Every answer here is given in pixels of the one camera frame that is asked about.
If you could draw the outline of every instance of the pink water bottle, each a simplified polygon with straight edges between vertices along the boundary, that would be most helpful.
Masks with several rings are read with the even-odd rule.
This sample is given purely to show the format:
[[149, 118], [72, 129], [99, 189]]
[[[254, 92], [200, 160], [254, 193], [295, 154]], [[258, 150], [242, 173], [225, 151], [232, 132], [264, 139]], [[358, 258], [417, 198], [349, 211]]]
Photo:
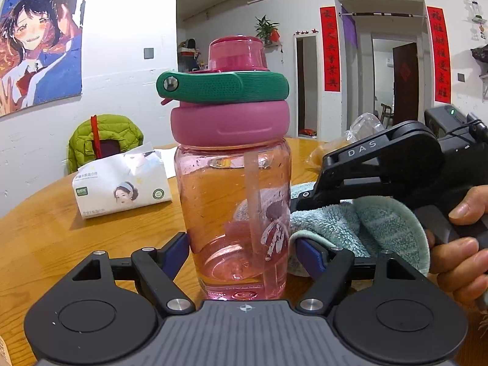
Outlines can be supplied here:
[[180, 100], [176, 178], [199, 282], [210, 299], [277, 299], [289, 246], [288, 82], [248, 36], [212, 42], [209, 68], [157, 82], [164, 103]]

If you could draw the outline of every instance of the red banner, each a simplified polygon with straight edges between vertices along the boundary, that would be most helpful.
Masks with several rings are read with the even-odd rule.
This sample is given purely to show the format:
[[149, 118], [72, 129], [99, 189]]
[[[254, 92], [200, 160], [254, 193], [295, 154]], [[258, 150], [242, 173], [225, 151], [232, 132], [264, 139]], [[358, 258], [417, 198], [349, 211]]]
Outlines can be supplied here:
[[434, 51], [435, 100], [451, 102], [451, 58], [446, 21], [441, 8], [427, 7]]
[[339, 58], [339, 38], [337, 34], [337, 15], [335, 7], [320, 8], [322, 41], [324, 44], [325, 90], [341, 91], [341, 71]]

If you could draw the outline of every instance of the green handle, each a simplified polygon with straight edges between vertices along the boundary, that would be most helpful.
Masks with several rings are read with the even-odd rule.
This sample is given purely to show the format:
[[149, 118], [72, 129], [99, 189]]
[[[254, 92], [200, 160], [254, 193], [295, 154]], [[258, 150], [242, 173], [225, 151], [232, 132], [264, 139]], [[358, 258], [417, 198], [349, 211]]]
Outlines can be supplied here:
[[271, 72], [165, 72], [158, 77], [156, 89], [169, 100], [203, 104], [284, 100], [290, 92], [285, 76]]

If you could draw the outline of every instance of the green plant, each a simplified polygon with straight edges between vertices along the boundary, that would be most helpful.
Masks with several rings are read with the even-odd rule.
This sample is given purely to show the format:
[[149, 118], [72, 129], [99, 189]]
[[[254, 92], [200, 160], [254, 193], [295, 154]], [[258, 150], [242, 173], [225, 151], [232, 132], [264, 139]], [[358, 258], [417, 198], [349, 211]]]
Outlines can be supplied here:
[[261, 19], [256, 18], [258, 23], [256, 23], [256, 31], [258, 38], [263, 41], [265, 44], [270, 44], [269, 36], [271, 35], [273, 30], [277, 30], [276, 26], [279, 23], [271, 23], [269, 20], [266, 19], [266, 15], [263, 16]]

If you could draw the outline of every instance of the potted plant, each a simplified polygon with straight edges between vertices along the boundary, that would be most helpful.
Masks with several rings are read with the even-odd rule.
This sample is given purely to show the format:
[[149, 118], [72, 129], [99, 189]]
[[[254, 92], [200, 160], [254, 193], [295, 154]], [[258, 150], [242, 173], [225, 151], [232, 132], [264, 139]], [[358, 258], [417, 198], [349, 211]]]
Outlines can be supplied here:
[[264, 43], [264, 45], [273, 45], [280, 38], [278, 34], [278, 28], [276, 27], [279, 23], [271, 23], [266, 19], [266, 15], [261, 19], [256, 18], [258, 23], [256, 23], [257, 37]]

